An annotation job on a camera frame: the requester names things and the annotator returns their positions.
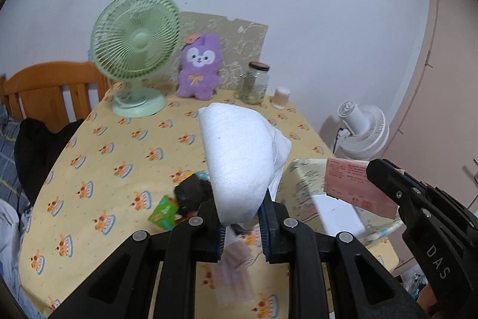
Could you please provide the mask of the white standing fan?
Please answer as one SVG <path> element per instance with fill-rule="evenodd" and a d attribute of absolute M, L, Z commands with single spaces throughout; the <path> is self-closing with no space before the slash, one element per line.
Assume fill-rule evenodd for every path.
<path fill-rule="evenodd" d="M 336 157 L 369 161 L 382 152 L 390 127 L 378 106 L 346 101 L 339 106 L 337 113 L 342 127 L 335 139 L 333 153 Z"/>

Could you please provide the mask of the patterned fabric storage box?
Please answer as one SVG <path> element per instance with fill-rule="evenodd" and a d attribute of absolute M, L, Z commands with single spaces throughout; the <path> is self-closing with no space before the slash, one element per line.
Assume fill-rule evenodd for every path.
<path fill-rule="evenodd" d="M 398 217 L 384 218 L 326 195 L 326 164 L 325 159 L 294 159 L 284 170 L 275 201 L 291 217 L 328 236 L 350 232 L 365 246 L 403 225 Z"/>

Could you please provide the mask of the blue plaid bedding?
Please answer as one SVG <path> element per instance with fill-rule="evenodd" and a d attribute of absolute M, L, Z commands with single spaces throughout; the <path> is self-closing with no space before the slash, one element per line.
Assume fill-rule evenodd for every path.
<path fill-rule="evenodd" d="M 16 170 L 15 145 L 19 123 L 10 117 L 4 104 L 1 104 L 0 120 L 1 199 L 15 208 L 19 215 L 22 215 L 30 209 L 30 201 L 21 187 Z"/>

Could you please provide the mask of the white towel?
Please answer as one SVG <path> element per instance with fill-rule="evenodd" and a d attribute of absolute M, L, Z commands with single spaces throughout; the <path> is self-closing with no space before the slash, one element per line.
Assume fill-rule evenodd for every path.
<path fill-rule="evenodd" d="M 275 198 L 292 142 L 259 112 L 211 103 L 198 121 L 215 207 L 224 226 L 249 223 Z"/>

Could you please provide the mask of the purple plush rabbit toy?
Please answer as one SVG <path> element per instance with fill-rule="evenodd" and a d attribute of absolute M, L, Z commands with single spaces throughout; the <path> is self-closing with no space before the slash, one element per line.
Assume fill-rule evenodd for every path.
<path fill-rule="evenodd" d="M 223 62 L 220 37 L 192 34 L 184 39 L 176 95 L 180 98 L 210 100 L 220 83 Z"/>

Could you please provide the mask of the black plastic bag roll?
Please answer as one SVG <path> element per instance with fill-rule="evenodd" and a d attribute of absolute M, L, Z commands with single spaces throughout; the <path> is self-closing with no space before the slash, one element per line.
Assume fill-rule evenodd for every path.
<path fill-rule="evenodd" d="M 178 204 L 177 212 L 181 217 L 197 212 L 203 202 L 213 199 L 211 182 L 195 173 L 179 183 L 173 192 Z"/>

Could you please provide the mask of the clear plastic straw pack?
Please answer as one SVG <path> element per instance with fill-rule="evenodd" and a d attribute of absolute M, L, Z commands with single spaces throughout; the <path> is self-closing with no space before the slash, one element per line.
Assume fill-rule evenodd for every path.
<path fill-rule="evenodd" d="M 255 264 L 261 248 L 258 235 L 239 223 L 226 227 L 223 252 L 212 265 L 212 281 L 219 304 L 242 304 L 255 298 L 249 268 Z"/>

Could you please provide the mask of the beige door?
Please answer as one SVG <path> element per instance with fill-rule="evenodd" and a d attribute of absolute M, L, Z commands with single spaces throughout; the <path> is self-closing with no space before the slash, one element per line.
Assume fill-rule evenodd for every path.
<path fill-rule="evenodd" d="M 384 157 L 477 210 L 477 0 L 431 0 L 408 107 Z"/>

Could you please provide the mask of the black cloth on bed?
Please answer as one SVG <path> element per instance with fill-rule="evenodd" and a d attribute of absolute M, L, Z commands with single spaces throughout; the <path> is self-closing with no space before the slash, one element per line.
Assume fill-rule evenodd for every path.
<path fill-rule="evenodd" d="M 41 191 L 56 160 L 83 120 L 54 133 L 41 120 L 26 118 L 19 125 L 14 157 L 19 183 L 31 205 Z"/>

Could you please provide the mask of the glass jar with dark lid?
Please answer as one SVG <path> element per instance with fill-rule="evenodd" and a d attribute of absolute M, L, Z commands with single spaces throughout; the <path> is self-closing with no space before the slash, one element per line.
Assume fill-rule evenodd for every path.
<path fill-rule="evenodd" d="M 249 62 L 248 69 L 239 77 L 235 97 L 250 105 L 261 104 L 269 83 L 270 66 L 263 62 Z"/>

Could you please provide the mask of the green orange tissue box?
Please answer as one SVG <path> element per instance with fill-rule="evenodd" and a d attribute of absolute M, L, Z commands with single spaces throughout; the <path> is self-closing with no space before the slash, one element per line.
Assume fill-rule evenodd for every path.
<path fill-rule="evenodd" d="M 171 231 L 181 219 L 178 211 L 179 205 L 177 201 L 165 195 L 148 217 L 148 222 L 158 230 Z"/>

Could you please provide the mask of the yellow cake pattern tablecloth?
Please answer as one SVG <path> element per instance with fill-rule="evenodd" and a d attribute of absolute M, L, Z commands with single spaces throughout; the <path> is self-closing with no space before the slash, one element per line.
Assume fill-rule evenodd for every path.
<path fill-rule="evenodd" d="M 322 139 L 291 103 L 246 106 L 234 92 L 218 90 L 212 102 L 255 109 L 292 140 L 278 201 L 289 215 L 319 231 L 319 214 L 304 184 L 322 178 L 314 159 L 331 157 Z M 197 110 L 210 102 L 179 99 L 174 93 L 154 116 L 127 119 L 112 113 L 104 98 L 66 144 L 32 210 L 19 260 L 21 286 L 47 318 L 127 237 L 153 233 L 148 218 L 159 201 L 173 198 L 177 184 L 207 172 Z M 239 304 L 219 304 L 212 266 L 199 264 L 196 318 L 288 318 L 288 267 L 268 265 L 258 225 L 244 242 L 252 295 Z"/>

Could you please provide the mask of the green desk fan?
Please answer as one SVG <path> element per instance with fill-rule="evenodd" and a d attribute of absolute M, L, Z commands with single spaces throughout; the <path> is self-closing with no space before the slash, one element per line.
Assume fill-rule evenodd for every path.
<path fill-rule="evenodd" d="M 114 0 L 91 32 L 91 58 L 98 71 L 125 87 L 113 93 L 112 111 L 147 117 L 166 105 L 163 92 L 143 81 L 165 65 L 181 37 L 180 11 L 173 0 Z"/>

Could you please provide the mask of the wooden bed headboard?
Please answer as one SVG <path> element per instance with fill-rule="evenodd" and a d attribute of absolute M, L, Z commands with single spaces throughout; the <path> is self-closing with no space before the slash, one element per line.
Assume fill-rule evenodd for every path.
<path fill-rule="evenodd" d="M 92 109 L 92 87 L 103 99 L 108 79 L 92 62 L 45 62 L 24 68 L 10 78 L 2 75 L 1 102 L 14 120 L 37 119 L 57 133 L 70 123 L 63 91 L 70 93 L 75 119 L 84 120 Z"/>

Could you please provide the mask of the beige patterned wall board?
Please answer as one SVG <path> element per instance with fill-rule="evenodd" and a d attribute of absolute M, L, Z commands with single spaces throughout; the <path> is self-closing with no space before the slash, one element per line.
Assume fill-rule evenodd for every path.
<path fill-rule="evenodd" d="M 220 15 L 209 15 L 192 11 L 183 11 L 181 15 L 181 40 L 162 73 L 173 91 L 178 87 L 180 55 L 184 39 L 192 34 L 213 34 L 220 37 L 223 62 L 219 68 L 221 89 L 233 90 L 238 87 L 239 77 L 248 69 L 249 62 L 260 60 L 268 26 L 243 19 Z"/>

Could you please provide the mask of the cotton swab container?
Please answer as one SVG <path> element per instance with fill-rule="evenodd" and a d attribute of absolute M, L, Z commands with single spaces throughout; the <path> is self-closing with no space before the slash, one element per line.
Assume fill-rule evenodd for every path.
<path fill-rule="evenodd" d="M 277 87 L 274 95 L 271 97 L 271 105 L 275 109 L 284 109 L 290 97 L 291 91 L 286 87 Z"/>

